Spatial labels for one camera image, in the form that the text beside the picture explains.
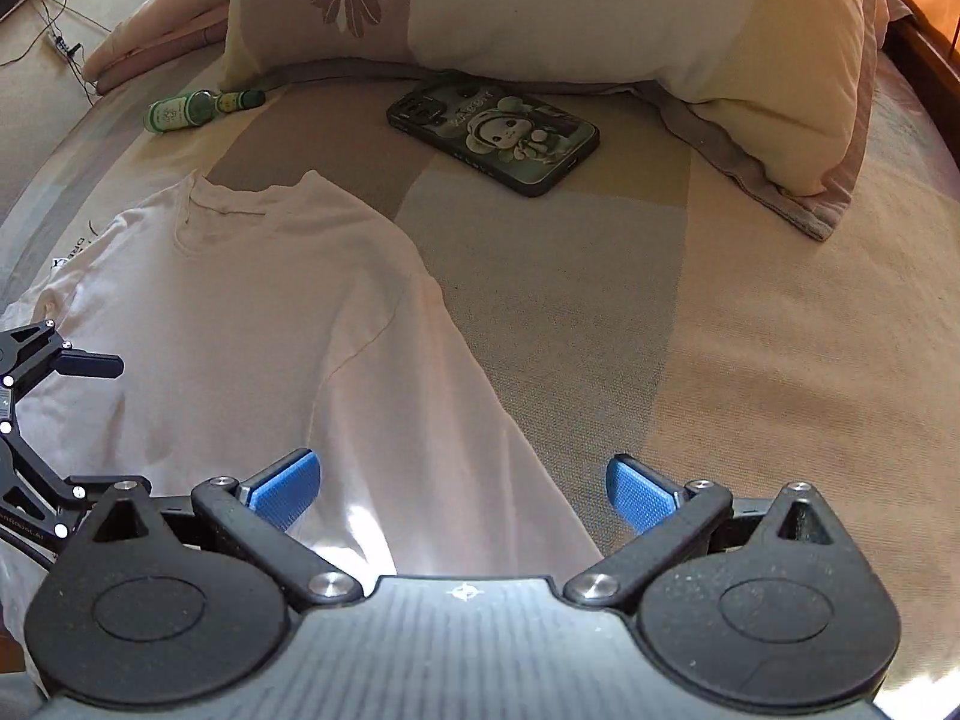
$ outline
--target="metal screw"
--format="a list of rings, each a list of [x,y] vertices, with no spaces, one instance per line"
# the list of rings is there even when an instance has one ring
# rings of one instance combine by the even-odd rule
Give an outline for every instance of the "metal screw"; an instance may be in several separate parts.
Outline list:
[[[353,589],[353,579],[339,571],[325,571],[313,577],[307,589],[323,598],[341,598]]]
[[[620,582],[610,574],[583,574],[570,580],[570,589],[586,601],[613,598]]]

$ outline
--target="wooden bed frame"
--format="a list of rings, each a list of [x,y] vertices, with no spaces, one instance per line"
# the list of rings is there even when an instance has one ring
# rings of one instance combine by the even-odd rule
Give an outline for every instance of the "wooden bed frame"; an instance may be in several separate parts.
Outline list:
[[[891,23],[883,52],[913,87],[960,166],[960,73],[913,19]]]
[[[903,0],[916,14],[887,30],[883,51],[913,87],[960,165],[960,0]]]

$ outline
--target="cable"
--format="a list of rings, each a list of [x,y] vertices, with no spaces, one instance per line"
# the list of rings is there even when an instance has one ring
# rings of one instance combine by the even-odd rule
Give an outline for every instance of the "cable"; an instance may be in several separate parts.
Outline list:
[[[23,57],[25,57],[28,53],[30,53],[30,51],[32,50],[32,48],[33,48],[35,45],[37,45],[37,41],[40,40],[40,38],[43,37],[44,34],[46,34],[46,31],[47,31],[49,28],[51,28],[51,26],[53,25],[53,23],[54,23],[60,16],[64,15],[65,6],[66,6],[66,3],[64,3],[64,5],[61,6],[61,12],[59,12],[58,14],[56,14],[51,20],[49,20],[49,22],[47,22],[47,23],[45,23],[45,24],[43,25],[42,30],[40,30],[40,32],[37,33],[37,37],[35,37],[34,39],[32,39],[32,41],[30,42],[30,45],[27,46],[27,49],[25,50],[25,52],[21,53],[21,55],[19,55],[19,56],[13,57],[13,59],[8,59],[6,62],[0,62],[0,68],[5,68],[5,67],[8,67],[8,66],[10,66],[10,65],[16,64],[16,62],[19,62],[21,59],[23,59]]]
[[[73,58],[73,52],[76,50],[80,51],[80,58],[83,58],[83,46],[78,43],[75,45],[75,47],[73,47],[73,50],[70,50],[67,47],[66,41],[64,41],[64,33],[62,33],[61,29],[56,25],[56,19],[58,19],[64,13],[64,11],[61,9],[61,12],[59,12],[55,18],[51,18],[50,9],[47,7],[46,1],[40,0],[40,4],[43,6],[43,12],[47,16],[47,23],[50,25],[50,32],[54,36],[56,46],[66,60],[67,66],[69,66],[73,77],[77,79],[77,83],[80,84],[80,88],[83,89],[83,93],[86,95],[86,101],[90,103],[90,107],[93,108],[93,98],[90,97],[90,91],[88,88],[86,88],[86,81],[83,80],[83,71],[80,69],[80,65],[77,64],[77,60]],[[60,4],[62,7],[66,8],[66,0],[64,0],[62,4],[60,2],[56,2],[56,4]]]
[[[6,528],[0,528],[0,541],[6,541],[6,543],[8,543],[14,549],[20,550],[20,552],[27,557],[30,557],[30,560],[35,562],[47,573],[53,570],[54,562],[50,560],[49,557],[40,554],[40,552],[32,548],[30,544],[28,544],[26,541],[23,541],[23,539],[19,536],[15,536]]]
[[[79,10],[74,10],[72,7],[70,7],[68,4],[66,4],[66,0],[64,0],[63,2],[60,2],[59,0],[49,0],[49,1],[55,2],[57,5],[62,5],[62,6],[64,6],[64,8],[65,8],[66,10],[69,10],[74,16],[79,16],[79,17],[80,17],[81,19],[83,19],[85,22],[90,22],[90,23],[92,23],[94,26],[99,26],[99,28],[101,28],[102,30],[104,30],[104,32],[107,33],[107,35],[109,35],[109,33],[111,33],[111,32],[113,31],[112,29],[106,28],[104,25],[102,25],[102,23],[98,22],[97,20],[90,18],[90,16],[86,15],[85,13],[80,13]]]

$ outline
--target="blue gripper pad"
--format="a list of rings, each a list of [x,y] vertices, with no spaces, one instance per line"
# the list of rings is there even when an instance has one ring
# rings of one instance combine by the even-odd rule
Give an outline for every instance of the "blue gripper pad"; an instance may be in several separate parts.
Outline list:
[[[607,464],[606,482],[611,505],[638,535],[673,514],[678,497],[685,499],[682,487],[629,455],[617,455]]]
[[[241,488],[249,490],[247,506],[251,511],[285,531],[320,494],[322,480],[317,455],[298,450],[244,482]]]

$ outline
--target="cartoon phone case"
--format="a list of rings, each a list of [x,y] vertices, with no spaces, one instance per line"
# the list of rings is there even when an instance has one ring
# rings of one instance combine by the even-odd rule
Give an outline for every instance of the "cartoon phone case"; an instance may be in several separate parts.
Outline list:
[[[387,121],[528,197],[553,187],[600,142],[593,124],[464,74],[421,85],[390,106]]]

